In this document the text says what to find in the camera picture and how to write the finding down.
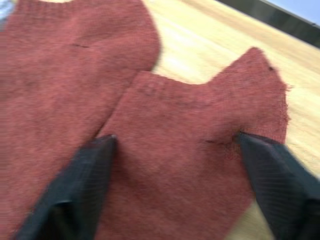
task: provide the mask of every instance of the light wood grain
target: light wood grain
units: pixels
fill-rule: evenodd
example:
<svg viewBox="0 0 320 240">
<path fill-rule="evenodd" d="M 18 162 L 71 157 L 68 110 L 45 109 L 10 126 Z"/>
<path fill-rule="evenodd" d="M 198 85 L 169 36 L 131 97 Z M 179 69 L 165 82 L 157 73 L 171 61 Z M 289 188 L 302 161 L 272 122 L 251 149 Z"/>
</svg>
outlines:
<svg viewBox="0 0 320 240">
<path fill-rule="evenodd" d="M 69 2 L 70 0 L 47 0 Z M 283 81 L 289 116 L 287 146 L 320 176 L 320 50 L 215 0 L 143 0 L 162 42 L 154 72 L 185 83 L 209 81 L 250 47 L 264 50 Z M 256 204 L 227 240 L 270 240 Z"/>
</svg>

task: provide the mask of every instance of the knit fabric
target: knit fabric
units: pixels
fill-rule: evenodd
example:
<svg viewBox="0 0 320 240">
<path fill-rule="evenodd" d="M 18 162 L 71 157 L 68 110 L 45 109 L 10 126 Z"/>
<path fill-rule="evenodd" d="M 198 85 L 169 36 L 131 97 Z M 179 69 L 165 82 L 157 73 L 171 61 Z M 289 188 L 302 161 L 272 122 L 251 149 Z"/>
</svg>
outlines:
<svg viewBox="0 0 320 240">
<path fill-rule="evenodd" d="M 97 240 L 223 240 L 253 194 L 234 137 L 281 143 L 286 86 L 252 48 L 210 82 L 141 72 L 99 136 L 116 134 Z"/>
<path fill-rule="evenodd" d="M 257 48 L 207 84 L 155 75 L 144 6 L 105 2 L 21 0 L 9 19 L 1 237 L 78 147 L 116 134 L 96 239 L 222 240 L 253 199 L 234 136 L 283 143 L 286 86 Z"/>
<path fill-rule="evenodd" d="M 76 149 L 95 137 L 137 73 L 152 69 L 160 46 L 139 0 L 20 0 L 1 44 L 0 208 L 8 239 Z"/>
</svg>

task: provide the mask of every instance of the sock cuff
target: sock cuff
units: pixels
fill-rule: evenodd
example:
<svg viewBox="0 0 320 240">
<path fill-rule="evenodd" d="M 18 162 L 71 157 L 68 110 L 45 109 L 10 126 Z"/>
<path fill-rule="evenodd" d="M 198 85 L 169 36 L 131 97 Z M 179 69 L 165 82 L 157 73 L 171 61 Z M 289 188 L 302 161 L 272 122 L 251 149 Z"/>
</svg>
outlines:
<svg viewBox="0 0 320 240">
<path fill-rule="evenodd" d="M 46 2 L 40 0 L 19 0 L 15 14 L 31 15 L 34 18 L 63 18 L 82 9 L 106 4 L 105 0 L 72 0 L 67 2 Z"/>
<path fill-rule="evenodd" d="M 132 87 L 135 92 L 157 101 L 188 108 L 209 106 L 214 99 L 210 83 L 186 84 L 149 71 L 139 72 Z"/>
</svg>

